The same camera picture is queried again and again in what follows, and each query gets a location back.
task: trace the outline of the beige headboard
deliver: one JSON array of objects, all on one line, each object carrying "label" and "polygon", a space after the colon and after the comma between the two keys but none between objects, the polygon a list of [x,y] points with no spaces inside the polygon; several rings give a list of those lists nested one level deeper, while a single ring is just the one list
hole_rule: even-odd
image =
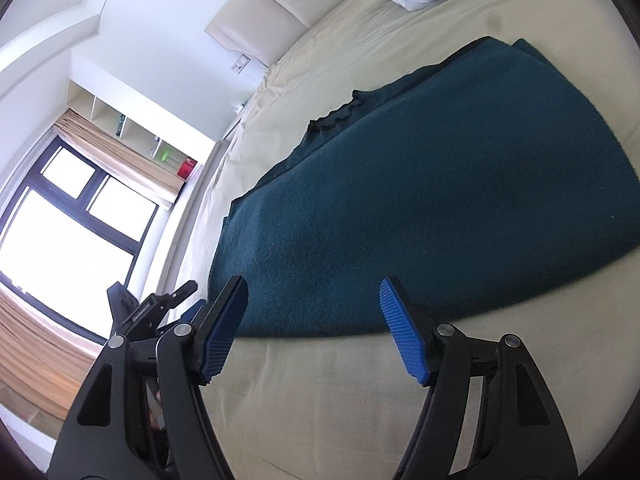
[{"label": "beige headboard", "polygon": [[229,0],[206,32],[227,50],[270,65],[341,1]]}]

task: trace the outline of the bed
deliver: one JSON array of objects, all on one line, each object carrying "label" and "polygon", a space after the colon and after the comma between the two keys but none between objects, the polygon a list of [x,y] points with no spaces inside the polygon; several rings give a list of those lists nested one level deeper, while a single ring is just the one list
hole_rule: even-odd
[{"label": "bed", "polygon": [[277,62],[344,0],[228,0],[205,32],[227,50]]},{"label": "bed", "polygon": [[[482,36],[535,46],[593,103],[638,173],[640,50],[631,30],[612,0],[443,0],[412,13],[389,0],[344,0],[269,67],[204,193],[178,282],[196,279],[206,296],[230,202],[289,155],[309,120],[350,101],[353,89],[379,88]],[[456,323],[472,337],[523,338],[581,472],[640,389],[639,270],[635,250],[586,279]],[[466,466],[479,393],[473,381],[453,470]],[[236,478],[274,480],[391,478],[425,394],[389,334],[238,338],[203,390]]]}]

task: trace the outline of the light switch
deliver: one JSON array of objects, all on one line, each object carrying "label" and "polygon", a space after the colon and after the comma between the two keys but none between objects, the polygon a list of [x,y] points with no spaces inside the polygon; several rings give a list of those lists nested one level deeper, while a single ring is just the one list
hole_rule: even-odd
[{"label": "light switch", "polygon": [[249,57],[245,56],[244,54],[242,54],[238,60],[236,61],[236,63],[231,67],[231,70],[233,70],[235,73],[239,74],[242,72],[242,70],[244,69],[245,66],[247,66],[249,64]]}]

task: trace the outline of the window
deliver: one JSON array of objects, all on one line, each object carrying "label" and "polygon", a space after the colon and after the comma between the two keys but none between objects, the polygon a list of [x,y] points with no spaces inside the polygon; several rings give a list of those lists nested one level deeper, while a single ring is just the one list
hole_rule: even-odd
[{"label": "window", "polygon": [[0,217],[0,281],[103,344],[107,288],[125,286],[158,206],[56,138]]}]

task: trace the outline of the window pane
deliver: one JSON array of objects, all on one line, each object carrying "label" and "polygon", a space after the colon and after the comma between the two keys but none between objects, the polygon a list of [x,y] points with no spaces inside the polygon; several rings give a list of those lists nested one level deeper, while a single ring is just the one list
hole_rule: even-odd
[{"label": "window pane", "polygon": [[0,269],[14,285],[105,338],[112,321],[107,288],[125,282],[132,259],[34,190],[0,247]]},{"label": "window pane", "polygon": [[156,204],[114,178],[110,178],[89,209],[96,218],[140,241]]},{"label": "window pane", "polygon": [[42,175],[65,193],[78,198],[94,172],[94,168],[62,148]]}]

